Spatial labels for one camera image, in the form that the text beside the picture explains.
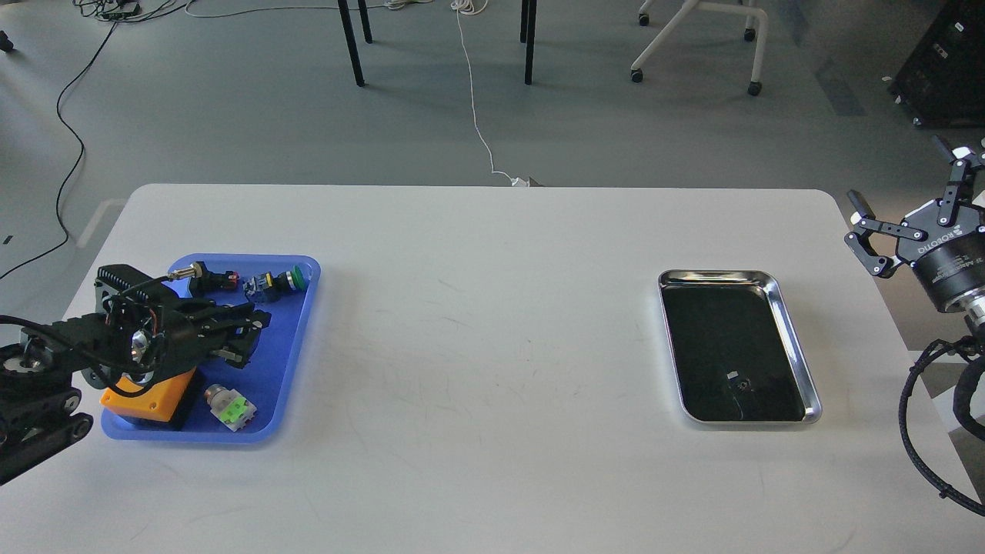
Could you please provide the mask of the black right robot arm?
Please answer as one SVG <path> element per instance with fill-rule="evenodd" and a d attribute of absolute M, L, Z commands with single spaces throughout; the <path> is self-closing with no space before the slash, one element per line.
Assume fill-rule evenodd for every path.
<path fill-rule="evenodd" d="M 898 430 L 915 470 L 940 498 L 982 516 L 982 502 L 960 493 L 933 472 L 918 455 L 908 430 L 908 404 L 918 376 L 942 355 L 954 354 L 965 366 L 958 376 L 951 411 L 961 428 L 976 439 L 984 436 L 983 424 L 971 412 L 984 371 L 983 206 L 973 200 L 976 175 L 983 171 L 983 154 L 965 146 L 955 149 L 938 135 L 931 141 L 950 166 L 940 196 L 904 215 L 900 223 L 890 223 L 880 221 L 864 196 L 850 190 L 847 197 L 855 219 L 844 242 L 873 277 L 889 279 L 898 267 L 906 266 L 937 312 L 963 313 L 970 333 L 953 342 L 933 340 L 908 369 L 898 400 Z"/>

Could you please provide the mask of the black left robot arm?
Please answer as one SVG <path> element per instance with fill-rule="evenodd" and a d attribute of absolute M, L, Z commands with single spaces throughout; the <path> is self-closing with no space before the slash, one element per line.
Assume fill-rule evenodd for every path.
<path fill-rule="evenodd" d="M 192 301 L 178 308 L 112 302 L 103 312 L 38 324 L 3 316 L 21 327 L 21 341 L 2 348 L 2 481 L 10 482 L 73 446 L 94 418 L 80 412 L 81 372 L 96 389 L 119 389 L 122 378 L 137 394 L 186 374 L 211 359 L 241 369 L 271 322 L 247 302 Z"/>

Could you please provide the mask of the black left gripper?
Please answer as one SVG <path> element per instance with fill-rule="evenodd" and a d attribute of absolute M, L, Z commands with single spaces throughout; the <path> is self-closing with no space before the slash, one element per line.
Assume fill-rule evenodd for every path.
<path fill-rule="evenodd" d="M 271 322 L 270 312 L 253 302 L 219 305 L 190 302 L 182 309 L 159 308 L 131 333 L 130 378 L 172 378 L 198 362 L 222 360 L 244 369 L 255 353 L 261 331 Z M 224 333 L 238 333 L 224 338 Z"/>

